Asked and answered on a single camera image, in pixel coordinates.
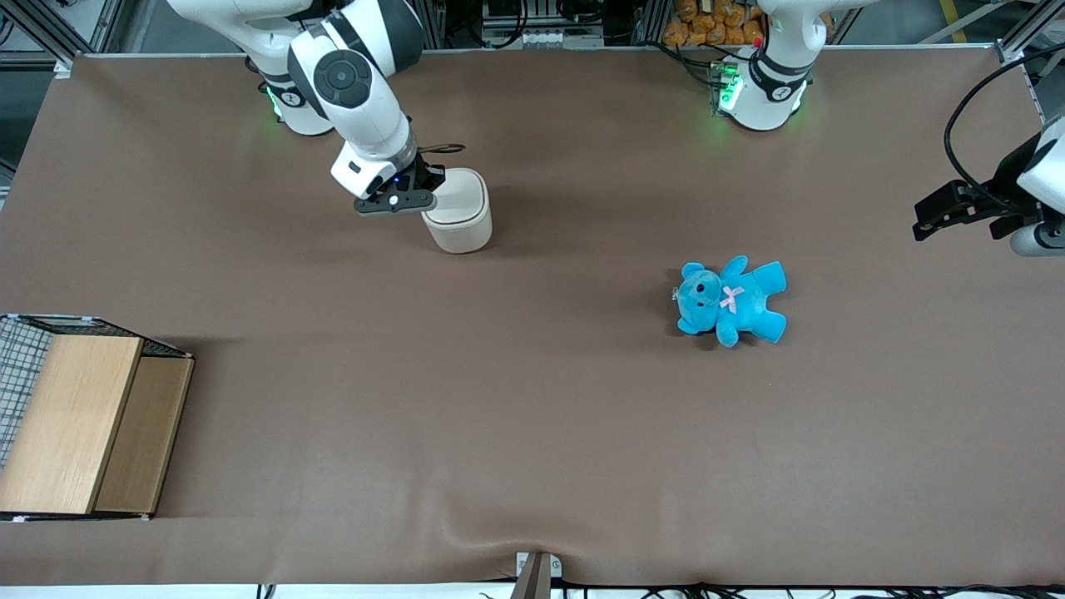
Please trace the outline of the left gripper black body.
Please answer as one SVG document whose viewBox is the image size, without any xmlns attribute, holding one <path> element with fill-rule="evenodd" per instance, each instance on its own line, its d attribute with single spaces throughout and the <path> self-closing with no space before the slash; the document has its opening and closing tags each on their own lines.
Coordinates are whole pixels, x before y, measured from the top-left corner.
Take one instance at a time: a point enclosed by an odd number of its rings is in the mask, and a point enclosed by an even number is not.
<svg viewBox="0 0 1065 599">
<path fill-rule="evenodd" d="M 986 190 L 998 200 L 1007 205 L 1002 208 L 1002 215 L 989 225 L 992 238 L 999 241 L 1007 234 L 1014 234 L 1028 225 L 1042 221 L 1042 208 L 1038 200 L 1019 185 L 1017 179 L 1023 174 L 1038 146 L 1038 137 L 1030 137 L 1014 151 L 1009 152 L 999 163 L 995 175 L 986 182 Z"/>
</svg>

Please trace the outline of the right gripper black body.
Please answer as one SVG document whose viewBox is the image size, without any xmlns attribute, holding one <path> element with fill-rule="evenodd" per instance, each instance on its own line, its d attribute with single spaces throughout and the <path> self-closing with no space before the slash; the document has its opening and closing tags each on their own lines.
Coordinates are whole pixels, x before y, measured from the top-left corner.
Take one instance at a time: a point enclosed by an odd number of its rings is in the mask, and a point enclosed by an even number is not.
<svg viewBox="0 0 1065 599">
<path fill-rule="evenodd" d="M 433 192 L 446 179 L 446 169 L 429 164 L 424 158 L 414 158 L 409 166 L 396 173 L 396 190 L 402 193 Z"/>
</svg>

